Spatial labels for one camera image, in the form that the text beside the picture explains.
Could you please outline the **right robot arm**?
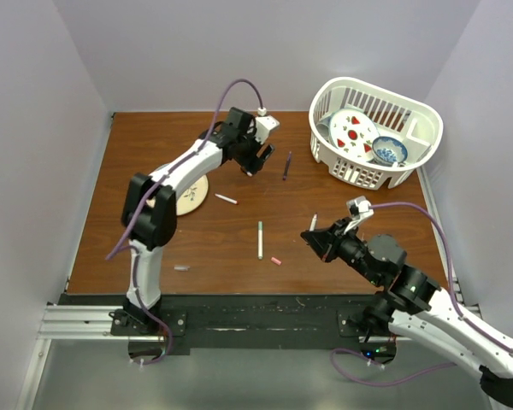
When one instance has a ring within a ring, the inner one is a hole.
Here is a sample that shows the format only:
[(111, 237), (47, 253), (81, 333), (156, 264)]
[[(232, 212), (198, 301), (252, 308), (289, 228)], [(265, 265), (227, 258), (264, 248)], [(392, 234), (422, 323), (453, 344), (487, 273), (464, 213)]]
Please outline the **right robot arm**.
[(341, 259), (378, 288), (363, 311), (366, 330), (408, 337), (457, 364), (495, 401), (513, 408), (513, 338), (461, 305), (423, 271), (390, 235), (360, 239), (348, 218), (330, 227), (302, 231), (324, 262)]

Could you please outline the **white marker with green end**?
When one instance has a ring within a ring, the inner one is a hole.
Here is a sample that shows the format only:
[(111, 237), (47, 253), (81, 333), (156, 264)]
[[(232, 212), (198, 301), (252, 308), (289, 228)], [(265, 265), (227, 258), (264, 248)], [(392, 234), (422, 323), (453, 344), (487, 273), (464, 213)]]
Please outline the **white marker with green end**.
[(261, 220), (257, 223), (257, 258), (263, 259), (264, 241), (263, 241), (263, 222)]

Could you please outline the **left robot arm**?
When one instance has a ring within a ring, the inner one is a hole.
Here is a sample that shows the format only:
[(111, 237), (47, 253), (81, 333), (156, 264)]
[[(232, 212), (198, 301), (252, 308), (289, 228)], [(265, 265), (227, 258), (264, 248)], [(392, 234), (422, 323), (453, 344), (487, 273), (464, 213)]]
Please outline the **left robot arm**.
[(253, 176), (274, 152), (267, 142), (280, 123), (264, 112), (231, 108), (210, 125), (177, 159), (146, 175), (135, 174), (121, 214), (126, 230), (121, 244), (131, 253), (130, 284), (122, 312), (141, 335), (164, 330), (159, 314), (162, 255), (177, 229), (179, 197), (199, 179), (228, 161)]

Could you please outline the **small black-tipped white marker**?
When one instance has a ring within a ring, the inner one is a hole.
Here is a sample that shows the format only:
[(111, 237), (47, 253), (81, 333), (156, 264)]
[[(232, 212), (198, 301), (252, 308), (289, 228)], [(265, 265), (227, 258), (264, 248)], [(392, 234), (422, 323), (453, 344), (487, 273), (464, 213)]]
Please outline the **small black-tipped white marker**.
[(311, 219), (309, 231), (313, 231), (316, 228), (317, 220), (318, 213), (315, 213)]

